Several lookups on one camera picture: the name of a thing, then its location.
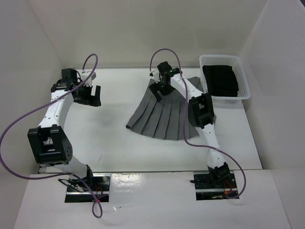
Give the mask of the grey pleated skirt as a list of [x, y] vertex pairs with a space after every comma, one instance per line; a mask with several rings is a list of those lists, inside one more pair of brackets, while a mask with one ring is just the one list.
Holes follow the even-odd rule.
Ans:
[[149, 88], [126, 124], [132, 132], [163, 140], [183, 140], [185, 98], [173, 91], [158, 102]]

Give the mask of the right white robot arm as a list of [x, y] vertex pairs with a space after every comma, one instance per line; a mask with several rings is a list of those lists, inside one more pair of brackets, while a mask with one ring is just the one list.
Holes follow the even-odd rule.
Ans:
[[155, 82], [149, 86], [150, 91], [160, 102], [164, 96], [179, 92], [187, 102], [187, 114], [184, 115], [208, 144], [207, 167], [209, 183], [220, 187], [230, 175], [230, 169], [225, 158], [219, 152], [219, 144], [214, 130], [215, 113], [212, 98], [209, 93], [197, 89], [186, 79], [179, 68], [172, 68], [168, 62], [162, 62], [157, 69], [150, 72]]

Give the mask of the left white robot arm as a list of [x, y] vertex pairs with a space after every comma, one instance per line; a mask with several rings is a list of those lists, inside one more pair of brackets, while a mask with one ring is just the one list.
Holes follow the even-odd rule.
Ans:
[[62, 78], [51, 88], [51, 102], [47, 112], [36, 128], [28, 131], [27, 137], [39, 165], [55, 167], [69, 173], [70, 183], [83, 190], [91, 190], [95, 179], [91, 168], [73, 156], [73, 148], [64, 132], [64, 125], [69, 108], [73, 103], [101, 106], [101, 87], [96, 86], [92, 94], [92, 81], [96, 73], [75, 69], [63, 69]]

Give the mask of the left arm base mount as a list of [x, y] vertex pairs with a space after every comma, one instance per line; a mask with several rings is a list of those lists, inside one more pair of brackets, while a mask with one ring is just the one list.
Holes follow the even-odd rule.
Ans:
[[[91, 203], [94, 198], [79, 179], [62, 179], [58, 181], [66, 187], [65, 203]], [[111, 175], [94, 173], [91, 181], [84, 180], [99, 202], [109, 202]]]

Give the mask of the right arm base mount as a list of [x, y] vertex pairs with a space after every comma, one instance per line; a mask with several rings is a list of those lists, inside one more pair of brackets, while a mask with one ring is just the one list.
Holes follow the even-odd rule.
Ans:
[[221, 200], [238, 195], [234, 173], [216, 186], [212, 184], [208, 173], [194, 173], [190, 183], [194, 184], [196, 200]]

